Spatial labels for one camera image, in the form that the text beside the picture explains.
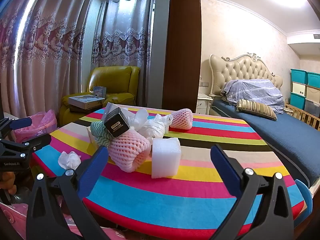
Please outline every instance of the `white nightstand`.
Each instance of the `white nightstand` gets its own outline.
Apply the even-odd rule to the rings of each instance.
[[[209,114],[211,102],[212,102],[211,97],[202,93],[198,93],[196,114]]]

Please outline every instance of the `crumpled tissue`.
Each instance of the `crumpled tissue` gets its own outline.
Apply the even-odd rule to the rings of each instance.
[[[58,158],[58,164],[60,167],[67,169],[75,170],[81,164],[81,156],[76,154],[74,151],[71,151],[69,154],[62,152]]]

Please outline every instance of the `rainbow striped tablecloth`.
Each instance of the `rainbow striped tablecloth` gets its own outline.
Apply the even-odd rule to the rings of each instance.
[[[136,112],[138,107],[129,107]],[[147,108],[149,118],[170,111]],[[49,146],[35,153],[35,160],[50,175],[61,175],[58,165],[62,151],[75,151],[81,159],[90,158],[86,126],[98,121],[103,110],[70,123],[52,135]],[[125,173],[111,160],[105,167],[90,196],[84,200],[89,209],[126,228],[166,239],[209,239],[236,199],[224,186],[210,161],[210,148],[215,143],[229,157],[259,175],[284,175],[292,211],[296,217],[304,201],[286,168],[269,146],[243,120],[195,114],[191,130],[171,129],[167,137],[178,137],[182,158],[178,174],[173,178],[151,179],[151,160],[137,171]],[[241,233],[249,230],[257,212],[258,195]]]

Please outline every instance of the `pink fabric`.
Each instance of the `pink fabric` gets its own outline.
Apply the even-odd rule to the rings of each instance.
[[[26,117],[53,109],[81,89],[81,55],[92,0],[37,0],[17,65],[17,29],[28,0],[13,0],[0,19],[1,92],[5,112]]]
[[[109,156],[125,172],[133,172],[140,167],[150,151],[150,142],[133,129],[113,139],[108,146]]]
[[[173,120],[170,127],[176,129],[189,130],[192,128],[193,114],[190,109],[181,109],[172,113]]]

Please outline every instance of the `pillow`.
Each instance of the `pillow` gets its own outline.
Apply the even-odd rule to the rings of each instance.
[[[258,115],[277,121],[277,116],[270,106],[263,103],[257,103],[250,100],[240,99],[237,102],[237,111]]]

